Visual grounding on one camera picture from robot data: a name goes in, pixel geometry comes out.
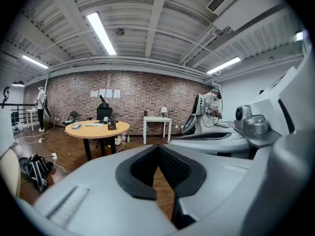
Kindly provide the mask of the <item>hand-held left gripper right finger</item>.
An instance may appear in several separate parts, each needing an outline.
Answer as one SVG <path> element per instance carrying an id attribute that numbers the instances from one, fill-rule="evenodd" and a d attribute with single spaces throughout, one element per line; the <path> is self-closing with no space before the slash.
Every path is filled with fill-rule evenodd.
<path id="1" fill-rule="evenodd" d="M 207 176 L 192 196 L 179 199 L 193 222 L 174 236 L 279 235 L 312 179 L 314 151 L 274 145 L 253 160 L 184 152 Z"/>

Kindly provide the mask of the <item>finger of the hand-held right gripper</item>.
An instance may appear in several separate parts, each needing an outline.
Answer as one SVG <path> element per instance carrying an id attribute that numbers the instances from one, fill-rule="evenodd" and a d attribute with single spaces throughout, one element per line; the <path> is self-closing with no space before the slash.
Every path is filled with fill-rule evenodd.
<path id="1" fill-rule="evenodd" d="M 218 127 L 212 131 L 185 135 L 180 138 L 236 138 L 236 130 L 234 128 Z"/>
<path id="2" fill-rule="evenodd" d="M 251 150 L 249 142 L 238 132 L 205 132 L 186 135 L 171 140 L 169 144 L 213 155 L 234 155 Z"/>

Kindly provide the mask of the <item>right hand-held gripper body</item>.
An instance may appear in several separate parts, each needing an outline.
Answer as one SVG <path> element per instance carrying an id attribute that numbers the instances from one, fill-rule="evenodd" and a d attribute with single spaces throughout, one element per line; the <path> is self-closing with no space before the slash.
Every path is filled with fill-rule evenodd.
<path id="1" fill-rule="evenodd" d="M 236 109 L 234 128 L 251 147 L 271 146 L 281 136 L 315 128 L 315 48 L 303 32 L 304 58 L 249 105 Z"/>

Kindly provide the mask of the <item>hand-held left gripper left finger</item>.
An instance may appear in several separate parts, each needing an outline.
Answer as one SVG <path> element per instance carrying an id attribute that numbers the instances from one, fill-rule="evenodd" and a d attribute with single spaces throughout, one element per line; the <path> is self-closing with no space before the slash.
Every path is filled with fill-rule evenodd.
<path id="1" fill-rule="evenodd" d="M 16 203 L 46 236 L 168 236 L 177 231 L 156 201 L 136 199 L 116 181 L 116 168 L 142 150 L 91 160 L 30 205 Z"/>

